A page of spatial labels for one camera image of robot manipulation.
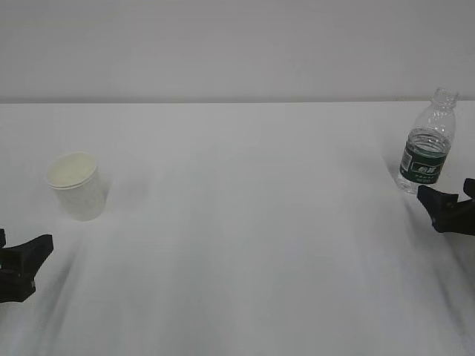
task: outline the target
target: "cup rim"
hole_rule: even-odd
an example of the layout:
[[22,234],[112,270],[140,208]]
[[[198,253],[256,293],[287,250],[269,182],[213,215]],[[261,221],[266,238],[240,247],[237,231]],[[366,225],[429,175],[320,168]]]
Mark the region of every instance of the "cup rim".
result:
[[[68,157],[68,156],[72,156],[73,154],[84,154],[86,156],[89,156],[90,158],[92,158],[92,160],[94,161],[94,169],[92,170],[91,174],[89,174],[86,178],[84,178],[82,181],[78,182],[78,183],[74,183],[74,184],[70,184],[70,185],[54,185],[50,182],[50,180],[48,179],[48,174],[50,173],[50,170],[51,168],[53,168],[53,166],[61,159],[64,159],[65,157]],[[93,175],[97,172],[97,163],[96,163],[96,159],[91,155],[89,154],[88,152],[84,152],[84,151],[74,151],[74,152],[70,152],[70,153],[67,153],[67,154],[63,154],[61,156],[58,156],[57,158],[55,158],[54,161],[52,161],[51,164],[49,164],[49,166],[47,167],[47,170],[46,170],[46,174],[45,174],[45,180],[46,180],[46,183],[52,188],[52,189],[55,189],[55,190],[59,190],[59,191],[66,191],[66,190],[69,190],[69,189],[72,189],[72,188],[77,188],[81,185],[84,185],[86,184],[89,180],[91,180],[91,178],[93,177]]]

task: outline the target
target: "white table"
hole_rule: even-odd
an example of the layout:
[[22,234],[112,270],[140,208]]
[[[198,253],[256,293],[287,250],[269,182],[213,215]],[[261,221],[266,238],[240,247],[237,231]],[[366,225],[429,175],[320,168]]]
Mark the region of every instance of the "white table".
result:
[[[469,272],[391,177],[426,105],[0,105],[0,226],[55,244],[0,305],[0,355],[472,355]],[[457,114],[439,188],[461,192]],[[96,220],[44,183],[69,151],[109,186]]]

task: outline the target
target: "bottle neck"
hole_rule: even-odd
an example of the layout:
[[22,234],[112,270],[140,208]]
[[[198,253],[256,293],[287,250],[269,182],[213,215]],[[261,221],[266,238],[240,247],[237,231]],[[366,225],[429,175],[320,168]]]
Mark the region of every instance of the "bottle neck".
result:
[[430,104],[430,106],[432,107],[432,109],[437,110],[437,111],[441,111],[441,112],[444,112],[444,113],[451,112],[455,108],[455,105],[442,105],[442,104],[440,104],[438,102],[434,102],[434,101],[432,101],[432,104]]

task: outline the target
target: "paper cup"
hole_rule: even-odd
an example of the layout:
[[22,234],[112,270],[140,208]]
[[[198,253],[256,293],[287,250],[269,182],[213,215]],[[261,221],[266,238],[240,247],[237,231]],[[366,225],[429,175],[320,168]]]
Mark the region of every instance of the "paper cup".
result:
[[61,206],[75,220],[92,220],[104,210],[105,195],[91,155],[74,152],[61,156],[47,170],[46,179]]

